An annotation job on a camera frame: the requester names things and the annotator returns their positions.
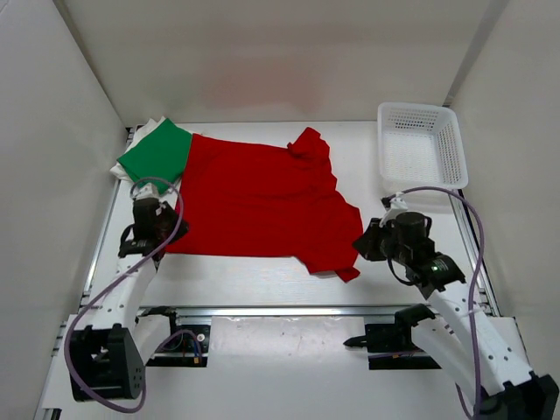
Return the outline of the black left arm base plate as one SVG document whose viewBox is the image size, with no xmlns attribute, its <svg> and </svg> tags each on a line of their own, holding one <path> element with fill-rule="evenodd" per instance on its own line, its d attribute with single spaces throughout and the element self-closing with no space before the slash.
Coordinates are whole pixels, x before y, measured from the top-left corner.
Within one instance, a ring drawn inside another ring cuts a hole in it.
<svg viewBox="0 0 560 420">
<path fill-rule="evenodd" d="M 186 315 L 178 308 L 169 306 L 148 308 L 141 315 L 166 317 L 169 335 L 174 335 L 172 340 L 148 359 L 148 367 L 205 368 L 207 366 L 211 332 L 209 318 Z"/>
</svg>

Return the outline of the white t shirt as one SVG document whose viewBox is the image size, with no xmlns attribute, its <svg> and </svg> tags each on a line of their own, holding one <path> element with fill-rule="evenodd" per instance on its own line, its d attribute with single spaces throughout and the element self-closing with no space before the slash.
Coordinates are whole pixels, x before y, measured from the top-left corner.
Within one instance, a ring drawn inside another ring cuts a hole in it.
<svg viewBox="0 0 560 420">
<path fill-rule="evenodd" d="M 117 179 L 130 182 L 145 177 L 173 182 L 180 173 L 180 163 L 173 156 L 181 149 L 180 131 L 169 118 L 162 117 L 158 122 L 150 119 L 135 131 L 110 173 Z"/>
</svg>

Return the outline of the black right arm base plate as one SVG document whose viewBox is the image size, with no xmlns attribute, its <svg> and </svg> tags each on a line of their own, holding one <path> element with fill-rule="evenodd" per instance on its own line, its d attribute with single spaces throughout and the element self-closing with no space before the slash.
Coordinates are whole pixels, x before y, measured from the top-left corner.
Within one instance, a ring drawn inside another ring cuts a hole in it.
<svg viewBox="0 0 560 420">
<path fill-rule="evenodd" d="M 435 319 L 425 304 L 415 304 L 397 311 L 392 323 L 365 324 L 365 333 L 343 342 L 347 349 L 365 348 L 370 371 L 436 370 L 440 366 L 411 338 L 420 321 Z"/>
</svg>

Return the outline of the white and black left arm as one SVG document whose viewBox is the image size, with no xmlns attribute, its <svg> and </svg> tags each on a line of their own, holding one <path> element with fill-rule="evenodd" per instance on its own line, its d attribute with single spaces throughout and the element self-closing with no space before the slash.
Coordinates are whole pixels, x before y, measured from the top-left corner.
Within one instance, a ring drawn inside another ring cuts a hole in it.
<svg viewBox="0 0 560 420">
<path fill-rule="evenodd" d="M 73 399 L 115 411 L 124 410 L 120 400 L 145 398 L 149 358 L 160 347 L 179 347 L 184 338 L 171 309 L 140 306 L 166 247 L 188 225 L 154 184 L 132 186 L 130 196 L 133 222 L 120 237 L 115 278 L 71 322 L 63 348 Z"/>
</svg>

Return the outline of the green t shirt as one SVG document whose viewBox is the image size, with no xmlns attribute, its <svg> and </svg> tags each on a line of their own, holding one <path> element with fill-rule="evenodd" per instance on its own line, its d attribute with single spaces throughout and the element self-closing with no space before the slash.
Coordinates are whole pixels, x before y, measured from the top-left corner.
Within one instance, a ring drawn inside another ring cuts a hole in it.
<svg viewBox="0 0 560 420">
<path fill-rule="evenodd" d="M 117 163 L 132 182 L 155 177 L 174 184 L 186 167 L 192 140 L 190 132 L 168 118 L 149 120 Z"/>
</svg>

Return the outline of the red t shirt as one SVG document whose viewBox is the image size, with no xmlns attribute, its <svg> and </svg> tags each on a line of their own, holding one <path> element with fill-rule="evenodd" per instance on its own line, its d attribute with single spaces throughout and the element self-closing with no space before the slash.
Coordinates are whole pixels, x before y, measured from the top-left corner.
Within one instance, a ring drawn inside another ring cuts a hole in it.
<svg viewBox="0 0 560 420">
<path fill-rule="evenodd" d="M 345 283 L 360 274 L 361 213 L 338 191 L 330 147 L 313 128 L 284 147 L 195 134 L 180 194 L 189 231 L 170 253 L 295 257 Z"/>
</svg>

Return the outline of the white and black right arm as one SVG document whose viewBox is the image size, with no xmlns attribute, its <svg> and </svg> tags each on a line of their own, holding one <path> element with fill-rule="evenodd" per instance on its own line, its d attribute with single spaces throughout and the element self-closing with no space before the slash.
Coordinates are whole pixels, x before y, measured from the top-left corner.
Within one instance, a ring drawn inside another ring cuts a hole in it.
<svg viewBox="0 0 560 420">
<path fill-rule="evenodd" d="M 382 342 L 428 354 L 472 404 L 474 419 L 551 419 L 557 383 L 515 353 L 474 301 L 459 266 L 436 250 L 430 231 L 431 218 L 402 212 L 373 218 L 353 244 L 370 262 L 402 265 L 403 283 L 425 300 L 396 312 Z"/>
</svg>

